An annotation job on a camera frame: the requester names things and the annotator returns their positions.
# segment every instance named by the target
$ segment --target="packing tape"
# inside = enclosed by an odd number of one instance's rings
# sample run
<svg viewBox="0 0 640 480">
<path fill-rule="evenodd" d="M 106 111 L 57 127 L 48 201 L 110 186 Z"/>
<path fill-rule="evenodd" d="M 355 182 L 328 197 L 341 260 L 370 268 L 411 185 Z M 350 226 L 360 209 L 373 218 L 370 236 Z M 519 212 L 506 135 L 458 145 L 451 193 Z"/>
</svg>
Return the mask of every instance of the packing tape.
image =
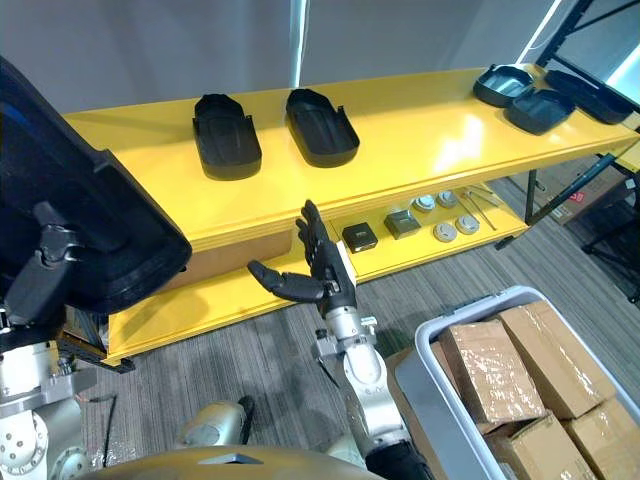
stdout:
<svg viewBox="0 0 640 480">
<path fill-rule="evenodd" d="M 549 415 L 543 419 L 538 420 L 537 422 L 551 424 L 554 422 L 554 418 L 552 415 Z M 517 437 L 520 434 L 517 433 L 514 437 L 514 443 L 523 443 Z M 529 453 L 529 450 L 526 448 L 518 449 L 518 458 L 522 465 L 525 467 L 527 472 L 530 473 L 531 478 L 545 478 L 544 472 L 538 466 L 538 463 L 533 459 L 533 455 Z M 580 456 L 572 459 L 571 462 L 566 464 L 560 472 L 558 473 L 559 480 L 597 480 L 595 474 L 587 465 L 587 462 Z"/>
<path fill-rule="evenodd" d="M 490 423 L 504 421 L 505 416 L 524 420 L 544 415 L 545 409 L 535 384 L 515 350 L 514 356 L 511 356 L 503 355 L 500 346 L 496 347 L 491 344 L 480 351 L 464 348 L 466 337 L 460 335 L 457 329 L 451 331 L 456 343 L 460 346 L 460 355 L 466 368 L 470 370 L 470 373 L 473 373 L 471 381 L 478 395 L 483 390 L 478 388 L 475 381 L 478 371 L 484 376 L 487 385 L 491 387 L 491 390 L 487 392 L 488 395 L 483 395 L 480 398 Z M 480 346 L 479 342 L 474 342 L 474 345 Z M 519 385 L 522 375 L 526 375 L 528 378 L 529 391 L 524 388 L 524 385 Z"/>
<path fill-rule="evenodd" d="M 607 477 L 640 478 L 640 429 L 636 427 L 620 435 L 622 425 L 604 411 L 598 412 L 594 421 L 602 437 L 616 439 L 593 452 L 598 467 Z"/>
<path fill-rule="evenodd" d="M 533 325 L 540 332 L 542 337 L 547 341 L 548 345 L 551 346 L 550 351 L 560 360 L 559 365 L 561 368 L 564 368 L 565 372 L 569 374 L 569 377 L 575 380 L 576 385 L 582 388 L 582 390 L 587 394 L 587 396 L 597 402 L 604 400 L 603 395 L 596 389 L 595 385 L 589 378 L 589 376 L 580 370 L 575 360 L 571 358 L 569 352 L 567 352 L 551 329 L 547 326 L 547 324 L 540 318 L 540 316 L 532 312 L 527 308 L 527 305 L 520 306 L 518 308 L 523 309 L 526 313 Z"/>
</svg>

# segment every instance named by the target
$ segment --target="white wall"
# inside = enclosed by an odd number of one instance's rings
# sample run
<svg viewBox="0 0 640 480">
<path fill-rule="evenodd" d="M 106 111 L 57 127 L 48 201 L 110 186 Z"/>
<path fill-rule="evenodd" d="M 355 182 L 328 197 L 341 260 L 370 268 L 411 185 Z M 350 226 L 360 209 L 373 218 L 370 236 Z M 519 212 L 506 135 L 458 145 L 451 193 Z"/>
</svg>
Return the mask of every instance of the white wall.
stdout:
<svg viewBox="0 0 640 480">
<path fill-rule="evenodd" d="M 289 0 L 1 0 L 0 53 L 62 112 L 285 87 Z"/>
<path fill-rule="evenodd" d="M 552 0 L 311 0 L 302 83 L 511 63 Z"/>
<path fill-rule="evenodd" d="M 62 112 L 286 87 L 290 2 L 0 0 L 0 53 Z M 551 3 L 310 0 L 302 83 L 513 62 Z"/>
</svg>

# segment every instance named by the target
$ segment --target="yellow shelf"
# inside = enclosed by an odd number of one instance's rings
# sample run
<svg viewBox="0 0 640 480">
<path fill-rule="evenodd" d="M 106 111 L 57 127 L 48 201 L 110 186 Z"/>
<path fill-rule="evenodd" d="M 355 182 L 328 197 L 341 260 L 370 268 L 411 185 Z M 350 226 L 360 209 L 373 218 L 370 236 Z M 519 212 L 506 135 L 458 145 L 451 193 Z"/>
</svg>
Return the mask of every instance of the yellow shelf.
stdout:
<svg viewBox="0 0 640 480">
<path fill-rule="evenodd" d="M 412 209 L 423 228 L 416 235 L 397 241 L 386 231 L 382 222 L 387 213 L 394 208 L 406 208 L 408 202 L 333 220 L 329 222 L 329 231 L 332 238 L 338 240 L 337 232 L 342 232 L 347 225 L 363 221 L 368 222 L 374 230 L 379 239 L 378 246 L 350 255 L 358 281 L 363 282 L 508 235 L 518 235 L 527 229 L 506 205 L 497 208 L 483 203 L 481 199 L 476 202 L 483 207 L 497 231 L 491 230 L 482 217 L 474 212 L 473 205 L 469 204 L 469 209 L 480 221 L 480 230 L 474 235 L 459 234 L 449 244 L 438 242 L 433 237 L 432 226 L 442 221 L 453 223 L 455 218 L 465 213 L 460 206 L 451 210 L 437 207 L 429 214 Z M 296 238 L 289 254 L 266 263 L 280 271 L 308 273 L 309 267 L 304 261 L 303 253 L 302 244 Z M 123 357 L 267 313 L 288 303 L 263 290 L 245 269 L 171 290 L 143 300 L 109 318 L 109 354 L 105 363 L 117 365 Z"/>
<path fill-rule="evenodd" d="M 519 130 L 471 93 L 483 69 L 376 78 L 312 88 L 344 105 L 361 145 L 339 168 L 309 166 L 284 124 L 288 89 L 232 95 L 253 116 L 262 169 L 207 178 L 193 140 L 197 99 L 66 115 L 108 148 L 185 233 L 195 251 L 291 228 L 311 198 L 327 219 L 630 144 L 638 134 L 581 111 L 545 135 Z"/>
</svg>

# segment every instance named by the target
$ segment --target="shelf top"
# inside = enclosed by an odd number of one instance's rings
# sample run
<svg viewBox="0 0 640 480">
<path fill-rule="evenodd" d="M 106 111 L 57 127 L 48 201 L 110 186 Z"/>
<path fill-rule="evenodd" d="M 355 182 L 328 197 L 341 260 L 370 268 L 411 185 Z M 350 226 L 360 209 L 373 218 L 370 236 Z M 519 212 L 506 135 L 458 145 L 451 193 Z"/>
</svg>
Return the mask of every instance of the shelf top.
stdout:
<svg viewBox="0 0 640 480">
<path fill-rule="evenodd" d="M 365 211 L 636 141 L 622 125 L 580 110 L 536 136 L 511 125 L 502 109 L 473 97 L 484 69 L 452 70 L 311 86 L 344 105 L 360 137 L 341 167 L 308 165 L 285 125 L 289 89 L 231 95 L 252 115 L 262 147 L 253 177 L 205 176 L 193 139 L 198 99 L 65 116 L 95 148 L 110 149 L 180 226 L 195 251 L 293 226 L 307 198 L 325 218 Z"/>
</svg>

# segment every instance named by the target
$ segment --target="robotic arm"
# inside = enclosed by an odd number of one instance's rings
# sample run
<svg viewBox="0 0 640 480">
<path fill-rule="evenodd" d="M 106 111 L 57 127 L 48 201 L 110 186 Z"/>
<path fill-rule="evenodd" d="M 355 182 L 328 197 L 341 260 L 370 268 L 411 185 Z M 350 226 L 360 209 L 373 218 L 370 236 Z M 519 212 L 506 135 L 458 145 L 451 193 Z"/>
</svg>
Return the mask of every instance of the robotic arm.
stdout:
<svg viewBox="0 0 640 480">
<path fill-rule="evenodd" d="M 252 261 L 249 271 L 274 295 L 315 303 L 328 329 L 316 332 L 314 356 L 343 394 L 352 434 L 373 473 L 391 480 L 428 479 L 389 388 L 387 370 L 375 349 L 374 318 L 358 314 L 355 286 L 316 206 L 307 201 L 298 219 L 311 276 L 278 273 Z"/>
</svg>

